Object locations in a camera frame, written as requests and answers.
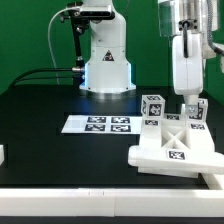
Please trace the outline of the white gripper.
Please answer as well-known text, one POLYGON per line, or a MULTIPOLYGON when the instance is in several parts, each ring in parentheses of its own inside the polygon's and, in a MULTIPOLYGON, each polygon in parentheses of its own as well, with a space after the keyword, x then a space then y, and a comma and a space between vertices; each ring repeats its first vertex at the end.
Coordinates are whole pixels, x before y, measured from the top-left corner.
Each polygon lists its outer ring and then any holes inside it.
POLYGON ((198 94, 203 89, 203 59, 201 35, 188 36, 188 54, 184 57, 183 37, 176 36, 172 43, 173 85, 177 95, 185 95, 185 113, 198 114, 198 94))

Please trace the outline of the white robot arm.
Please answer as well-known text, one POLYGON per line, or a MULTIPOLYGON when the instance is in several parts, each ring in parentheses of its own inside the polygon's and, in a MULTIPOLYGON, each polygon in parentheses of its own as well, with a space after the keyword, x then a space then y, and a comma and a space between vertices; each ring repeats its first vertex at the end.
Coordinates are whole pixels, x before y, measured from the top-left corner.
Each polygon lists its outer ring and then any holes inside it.
POLYGON ((146 40, 147 23, 140 20, 130 43, 126 20, 115 9, 113 0, 74 2, 61 17, 72 24, 79 88, 99 96, 135 90, 126 47, 132 45, 132 54, 144 63, 146 55, 161 52, 156 39, 161 35, 172 42, 174 92, 184 97, 185 113, 192 116, 199 111, 206 60, 224 55, 224 49, 212 37, 218 29, 218 0, 158 0, 159 27, 146 40))

